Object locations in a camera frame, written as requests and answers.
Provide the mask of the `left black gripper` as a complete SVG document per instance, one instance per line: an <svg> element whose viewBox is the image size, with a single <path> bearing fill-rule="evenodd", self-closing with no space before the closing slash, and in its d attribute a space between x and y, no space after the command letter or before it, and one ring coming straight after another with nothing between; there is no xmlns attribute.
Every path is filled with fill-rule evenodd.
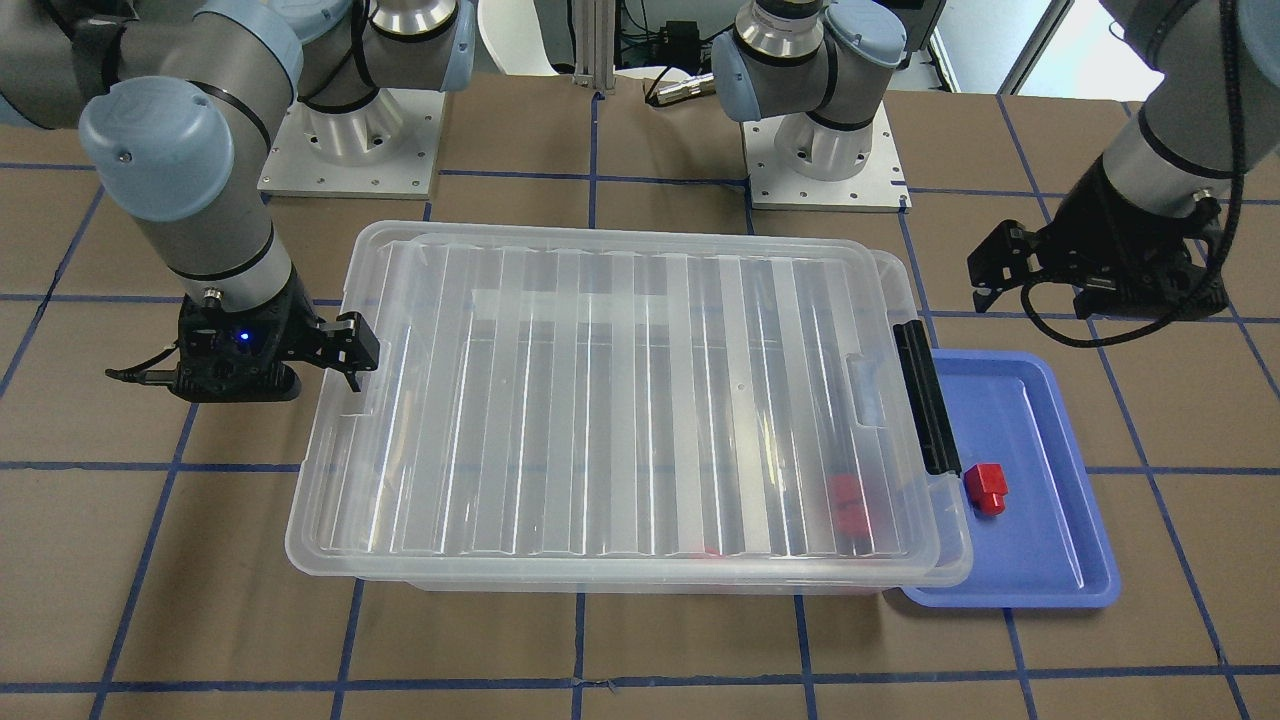
<svg viewBox="0 0 1280 720"><path fill-rule="evenodd" d="M987 313L1012 290L1028 306L1030 287L1041 279L1078 288L1080 319L1153 322L1172 310L1189 322L1216 315L1229 304L1225 283L1215 278L1201 287L1210 269L1196 263L1187 243L1201 240L1219 250L1221 210L1219 200L1202 197L1183 217L1147 211L1115 190L1097 160L1044 228L1000 222L968 255L974 311Z"/></svg>

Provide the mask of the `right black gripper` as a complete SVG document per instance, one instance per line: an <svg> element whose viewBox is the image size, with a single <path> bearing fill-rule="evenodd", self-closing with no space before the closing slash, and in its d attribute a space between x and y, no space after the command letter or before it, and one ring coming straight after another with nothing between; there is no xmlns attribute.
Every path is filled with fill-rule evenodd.
<svg viewBox="0 0 1280 720"><path fill-rule="evenodd" d="M302 384L287 352L312 329L312 364L338 372L361 393L360 373L375 372L380 342L362 313L319 322L293 270L265 304L229 313L191 299L180 305L179 360L172 393L192 404L274 404L300 396Z"/></svg>

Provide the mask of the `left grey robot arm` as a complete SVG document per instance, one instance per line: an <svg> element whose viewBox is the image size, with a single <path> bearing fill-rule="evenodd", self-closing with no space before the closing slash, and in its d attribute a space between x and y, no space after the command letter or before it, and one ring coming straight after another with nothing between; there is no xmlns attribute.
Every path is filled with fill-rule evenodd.
<svg viewBox="0 0 1280 720"><path fill-rule="evenodd" d="M1149 328L1229 305L1222 269L1247 176L1277 149L1275 1L1108 1L1123 40L1160 82L1039 231L1005 220L969 254L973 305L1016 291L1075 290L1076 318ZM713 38L724 114L778 117L796 173L845 181L870 147L890 77L908 54L899 15L876 1L749 1Z"/></svg>

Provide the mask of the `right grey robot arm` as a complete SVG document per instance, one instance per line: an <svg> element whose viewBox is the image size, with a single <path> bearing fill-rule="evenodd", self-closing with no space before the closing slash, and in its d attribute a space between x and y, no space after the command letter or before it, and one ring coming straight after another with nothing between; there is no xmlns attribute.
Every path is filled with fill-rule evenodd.
<svg viewBox="0 0 1280 720"><path fill-rule="evenodd" d="M108 377L192 404L284 402L297 363L352 391L361 313L319 316L259 190L285 114L362 117L393 88L461 91L474 1L5 1L3 123L73 129L105 193L182 283L175 338Z"/></svg>

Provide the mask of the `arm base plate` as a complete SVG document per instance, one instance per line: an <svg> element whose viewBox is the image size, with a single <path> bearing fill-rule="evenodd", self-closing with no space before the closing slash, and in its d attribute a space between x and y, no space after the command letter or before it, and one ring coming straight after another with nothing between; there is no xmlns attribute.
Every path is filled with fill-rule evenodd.
<svg viewBox="0 0 1280 720"><path fill-rule="evenodd" d="M448 94L383 88L344 114L285 113L257 188L273 197L430 197Z"/></svg>
<svg viewBox="0 0 1280 720"><path fill-rule="evenodd" d="M913 208L884 105L855 131L805 114L741 124L754 208L785 211L901 213Z"/></svg>

